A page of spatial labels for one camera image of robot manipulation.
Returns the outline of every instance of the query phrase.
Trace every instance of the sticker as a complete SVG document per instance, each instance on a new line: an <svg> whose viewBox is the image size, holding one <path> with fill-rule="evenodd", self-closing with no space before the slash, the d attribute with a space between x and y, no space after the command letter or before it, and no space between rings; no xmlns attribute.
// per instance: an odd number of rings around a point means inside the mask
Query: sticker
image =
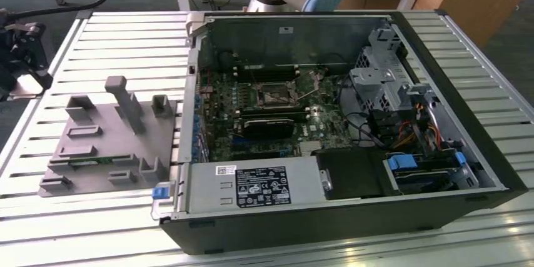
<svg viewBox="0 0 534 267"><path fill-rule="evenodd" d="M293 28L279 28L278 33L279 34L293 34Z"/></svg>
<svg viewBox="0 0 534 267"><path fill-rule="evenodd" d="M286 166L235 170L235 182L241 208L291 204Z"/></svg>
<svg viewBox="0 0 534 267"><path fill-rule="evenodd" d="M235 165L229 166L215 166L215 174L217 175L234 175L235 174Z"/></svg>

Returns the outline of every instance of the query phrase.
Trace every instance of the yellow wire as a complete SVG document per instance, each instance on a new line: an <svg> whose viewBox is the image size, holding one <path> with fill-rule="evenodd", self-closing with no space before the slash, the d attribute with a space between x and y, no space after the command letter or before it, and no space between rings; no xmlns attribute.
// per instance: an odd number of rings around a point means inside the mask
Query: yellow wire
<svg viewBox="0 0 534 267"><path fill-rule="evenodd" d="M416 133L412 133L410 136L408 136L401 142L398 142L398 144L396 145L394 148L398 148L400 146L405 145L408 142L410 142L410 140L416 137Z"/></svg>

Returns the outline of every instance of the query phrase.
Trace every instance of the green circuit board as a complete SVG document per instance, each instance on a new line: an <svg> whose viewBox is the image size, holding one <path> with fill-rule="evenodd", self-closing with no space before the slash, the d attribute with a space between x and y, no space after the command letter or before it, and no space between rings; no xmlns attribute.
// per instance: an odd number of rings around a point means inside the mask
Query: green circuit board
<svg viewBox="0 0 534 267"><path fill-rule="evenodd" d="M315 141L322 148L342 148L353 144L334 103L335 83L331 78L314 83L309 79L314 71L311 68L303 70L305 78L294 82L262 84L239 83L229 73L202 75L202 87L205 91L211 91L203 94L210 161L302 156L299 143L307 141ZM295 122L290 138L246 139L235 127L239 121L235 111L269 106L309 108L307 118Z"/></svg>

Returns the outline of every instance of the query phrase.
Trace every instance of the motherboard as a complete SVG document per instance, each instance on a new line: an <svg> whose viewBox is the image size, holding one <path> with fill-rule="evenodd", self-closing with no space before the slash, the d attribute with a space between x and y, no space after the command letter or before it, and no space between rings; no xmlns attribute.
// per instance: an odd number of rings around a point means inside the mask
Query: motherboard
<svg viewBox="0 0 534 267"><path fill-rule="evenodd" d="M338 77L322 68L242 66L202 71L210 161L310 156L353 144Z"/></svg>

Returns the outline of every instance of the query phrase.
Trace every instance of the gray plastic stand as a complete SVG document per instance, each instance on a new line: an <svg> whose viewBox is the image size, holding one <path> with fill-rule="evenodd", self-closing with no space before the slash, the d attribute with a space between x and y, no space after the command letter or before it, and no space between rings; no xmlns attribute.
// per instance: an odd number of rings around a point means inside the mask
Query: gray plastic stand
<svg viewBox="0 0 534 267"><path fill-rule="evenodd" d="M139 103L126 78L111 76L106 90L117 104L71 97L70 120L48 163L42 197L154 188L169 180L177 101L157 95Z"/></svg>

